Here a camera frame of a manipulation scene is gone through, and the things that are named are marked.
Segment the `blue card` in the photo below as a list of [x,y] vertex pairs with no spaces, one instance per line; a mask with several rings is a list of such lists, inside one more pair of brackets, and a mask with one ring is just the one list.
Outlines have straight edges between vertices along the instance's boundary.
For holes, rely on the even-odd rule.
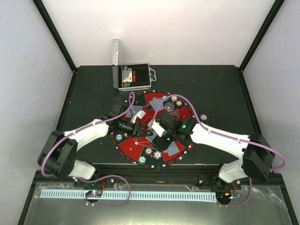
[[132,118],[137,112],[143,110],[143,106],[133,105],[130,110],[126,113],[126,118]]
[[149,102],[149,104],[153,108],[153,110],[155,110],[155,111],[159,112],[161,110],[164,110],[163,99],[161,99],[161,98],[153,98]]
[[180,152],[179,147],[177,146],[176,142],[172,142],[169,147],[165,150],[165,152],[169,155],[169,156],[173,156],[176,155]]

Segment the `black triangular token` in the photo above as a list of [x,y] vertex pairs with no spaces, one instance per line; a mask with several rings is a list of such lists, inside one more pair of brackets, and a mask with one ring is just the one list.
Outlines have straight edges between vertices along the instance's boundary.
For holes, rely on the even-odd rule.
[[176,118],[180,118],[179,109],[173,110],[170,114]]

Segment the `grey card deck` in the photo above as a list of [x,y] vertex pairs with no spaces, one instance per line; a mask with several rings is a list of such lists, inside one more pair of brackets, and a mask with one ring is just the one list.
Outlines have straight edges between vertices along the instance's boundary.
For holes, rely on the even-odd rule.
[[146,139],[147,139],[148,141],[152,142],[156,137],[157,137],[157,135],[154,134],[154,135],[151,135],[151,136],[147,136]]

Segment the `clear round dealer puck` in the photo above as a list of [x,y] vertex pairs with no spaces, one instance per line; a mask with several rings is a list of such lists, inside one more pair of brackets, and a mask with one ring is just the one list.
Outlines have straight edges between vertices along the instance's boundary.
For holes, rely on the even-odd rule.
[[173,104],[173,102],[166,102],[164,104],[164,109],[168,112],[171,112],[175,109],[175,105]]

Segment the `brown chip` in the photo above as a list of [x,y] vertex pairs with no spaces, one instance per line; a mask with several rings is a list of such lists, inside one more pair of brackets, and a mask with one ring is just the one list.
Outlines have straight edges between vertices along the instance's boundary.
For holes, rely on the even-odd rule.
[[153,154],[153,149],[151,148],[146,148],[144,151],[145,155],[150,156]]
[[177,102],[176,102],[176,105],[177,105],[178,107],[182,106],[182,101],[180,101],[180,100],[177,101]]

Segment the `blue white chip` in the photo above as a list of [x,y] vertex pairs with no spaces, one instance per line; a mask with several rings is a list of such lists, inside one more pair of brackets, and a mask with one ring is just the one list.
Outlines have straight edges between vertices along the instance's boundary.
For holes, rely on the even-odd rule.
[[160,158],[162,157],[162,152],[160,152],[160,151],[155,151],[155,152],[153,153],[153,157],[154,157],[155,159],[160,159]]

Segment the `blue white chips seat one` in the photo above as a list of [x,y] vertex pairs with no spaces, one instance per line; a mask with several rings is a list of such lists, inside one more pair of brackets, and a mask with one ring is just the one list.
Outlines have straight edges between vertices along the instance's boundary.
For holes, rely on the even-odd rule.
[[172,96],[172,97],[170,97],[170,99],[171,99],[172,102],[177,102],[178,97],[177,96]]

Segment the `purple white chip stack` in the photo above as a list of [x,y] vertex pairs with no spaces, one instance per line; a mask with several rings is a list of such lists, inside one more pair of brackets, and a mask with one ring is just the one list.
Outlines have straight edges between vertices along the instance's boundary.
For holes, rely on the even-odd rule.
[[200,119],[206,121],[208,119],[208,116],[206,114],[201,114]]

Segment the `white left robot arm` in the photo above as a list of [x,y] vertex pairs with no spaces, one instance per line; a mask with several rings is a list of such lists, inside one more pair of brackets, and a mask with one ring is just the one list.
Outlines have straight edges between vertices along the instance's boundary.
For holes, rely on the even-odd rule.
[[42,175],[58,179],[82,178],[90,187],[96,187],[101,180],[100,174],[95,172],[92,164],[76,159],[77,152],[114,131],[140,136],[143,126],[139,125],[138,120],[144,116],[145,111],[142,108],[136,109],[132,103],[115,103],[108,114],[80,128],[51,132],[37,160]]

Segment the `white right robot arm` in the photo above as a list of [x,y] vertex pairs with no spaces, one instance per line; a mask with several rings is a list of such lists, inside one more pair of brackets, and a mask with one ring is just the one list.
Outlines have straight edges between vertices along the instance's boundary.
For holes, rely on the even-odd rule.
[[161,113],[148,126],[157,134],[152,145],[160,150],[167,150],[175,142],[193,143],[211,146],[235,156],[235,161],[221,163],[209,178],[209,185],[218,189],[246,177],[265,182],[275,158],[261,134],[253,137],[233,134],[204,125],[195,118],[180,120],[169,112]]

